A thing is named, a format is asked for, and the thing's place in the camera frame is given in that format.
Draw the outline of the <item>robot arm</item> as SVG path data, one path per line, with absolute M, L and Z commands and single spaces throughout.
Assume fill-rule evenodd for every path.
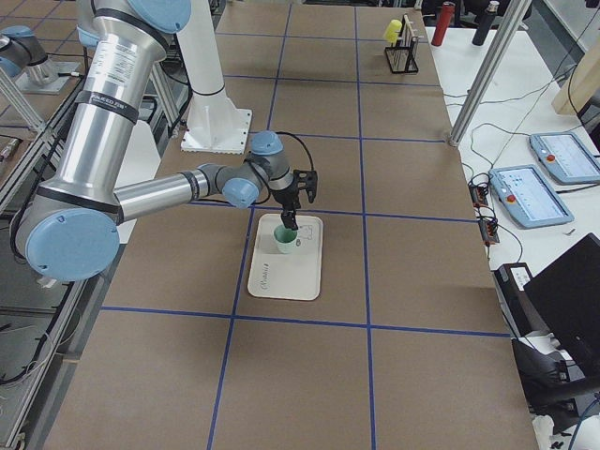
M 179 204 L 222 195 L 238 208 L 267 189 L 296 228 L 299 174 L 275 132 L 245 137 L 251 113 L 228 98 L 205 1 L 81 1 L 79 33 L 95 48 L 65 150 L 12 222 L 17 256 L 44 277 L 85 280 L 107 268 L 118 226 Z M 179 45 L 191 103 L 186 149 L 244 151 L 237 167 L 203 164 L 130 186 L 116 184 L 152 70 Z
M 38 86 L 56 79 L 49 56 L 33 30 L 25 25 L 13 25 L 1 30 L 1 69 L 11 78 L 23 71 Z

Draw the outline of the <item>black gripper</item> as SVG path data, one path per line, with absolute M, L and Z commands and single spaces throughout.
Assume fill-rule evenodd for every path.
M 298 230 L 296 210 L 301 207 L 299 187 L 296 180 L 278 180 L 273 182 L 273 197 L 282 206 L 280 214 L 286 229 Z

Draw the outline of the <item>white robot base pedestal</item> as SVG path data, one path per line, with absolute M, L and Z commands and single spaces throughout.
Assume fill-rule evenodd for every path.
M 189 21 L 177 40 L 192 94 L 182 149 L 242 154 L 252 111 L 237 108 L 227 94 L 207 1 L 191 3 Z

